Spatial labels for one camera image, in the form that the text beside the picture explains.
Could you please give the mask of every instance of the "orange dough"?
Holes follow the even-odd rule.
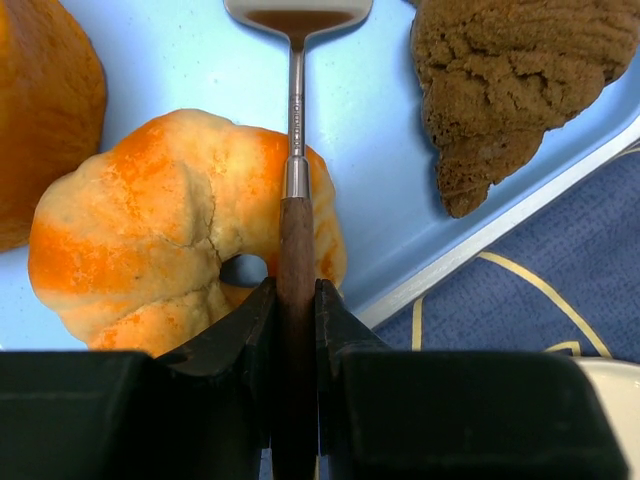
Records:
[[[151,120],[43,195],[29,275],[38,298],[93,349],[160,355],[229,313],[250,289],[223,262],[277,269],[287,137],[199,110]],[[346,253],[324,161],[308,149],[316,271],[340,285]]]
[[[0,252],[25,245],[55,179],[98,151],[102,66],[57,0],[0,0]]]

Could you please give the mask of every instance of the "wooden handle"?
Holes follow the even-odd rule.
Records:
[[[285,198],[280,215],[280,256],[276,274],[278,323],[273,350],[272,468],[275,480],[313,480],[318,453],[318,404],[311,200]]]

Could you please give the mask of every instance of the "spoon head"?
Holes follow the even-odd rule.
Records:
[[[224,5],[240,23],[306,39],[362,22],[373,0],[224,0]]]

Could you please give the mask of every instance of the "spoon handle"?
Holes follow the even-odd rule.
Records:
[[[315,251],[309,162],[304,135],[304,45],[292,42],[289,67],[289,158],[280,206],[276,274],[278,323],[271,423],[275,480],[313,480],[318,454]]]
[[[311,200],[281,203],[278,321],[271,429],[275,480],[312,480],[318,452],[313,215]]]

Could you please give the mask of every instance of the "baked good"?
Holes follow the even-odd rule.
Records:
[[[165,353],[238,306],[220,282],[240,254],[278,265],[286,135],[200,110],[155,118],[54,182],[35,212],[29,277],[91,349]],[[340,285],[345,245],[323,160],[311,164],[318,277]]]
[[[421,0],[411,52],[449,214],[475,210],[616,81],[639,29],[640,0]]]
[[[45,189],[98,151],[102,66],[58,0],[0,0],[0,252],[25,245]]]

